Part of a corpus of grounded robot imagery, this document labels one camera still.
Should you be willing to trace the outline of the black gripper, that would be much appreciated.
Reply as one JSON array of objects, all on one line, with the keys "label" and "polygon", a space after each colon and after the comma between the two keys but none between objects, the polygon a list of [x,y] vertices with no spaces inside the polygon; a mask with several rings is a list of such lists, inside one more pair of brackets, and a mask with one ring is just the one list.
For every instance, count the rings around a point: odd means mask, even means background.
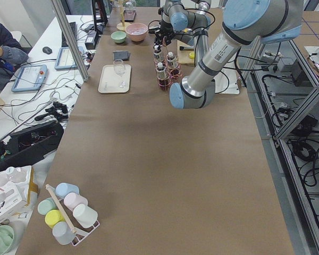
[{"label": "black gripper", "polygon": [[175,37],[173,30],[161,28],[159,25],[149,27],[148,32],[155,35],[154,45],[169,45]]}]

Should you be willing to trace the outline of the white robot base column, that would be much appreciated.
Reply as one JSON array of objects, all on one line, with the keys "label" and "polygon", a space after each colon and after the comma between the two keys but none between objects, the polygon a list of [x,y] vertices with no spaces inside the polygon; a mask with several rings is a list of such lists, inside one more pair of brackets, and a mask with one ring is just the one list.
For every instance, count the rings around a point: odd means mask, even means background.
[{"label": "white robot base column", "polygon": [[214,78],[216,94],[240,94],[238,87],[238,74],[235,70],[223,69]]}]

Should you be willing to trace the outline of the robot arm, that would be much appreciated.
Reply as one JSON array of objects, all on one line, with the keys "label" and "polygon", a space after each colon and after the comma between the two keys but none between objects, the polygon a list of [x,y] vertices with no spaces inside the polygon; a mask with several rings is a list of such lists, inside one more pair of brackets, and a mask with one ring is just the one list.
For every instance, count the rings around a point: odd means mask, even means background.
[{"label": "robot arm", "polygon": [[166,1],[158,9],[161,19],[157,26],[149,28],[155,35],[154,45],[163,48],[173,39],[194,47],[195,64],[208,51],[208,29],[212,24],[208,11],[211,1],[194,1],[196,9],[188,10],[181,1]]},{"label": "robot arm", "polygon": [[172,106],[197,109],[209,105],[215,95],[213,79],[242,46],[256,37],[263,44],[298,37],[302,15],[302,1],[227,1],[221,33],[190,75],[171,85]]}]

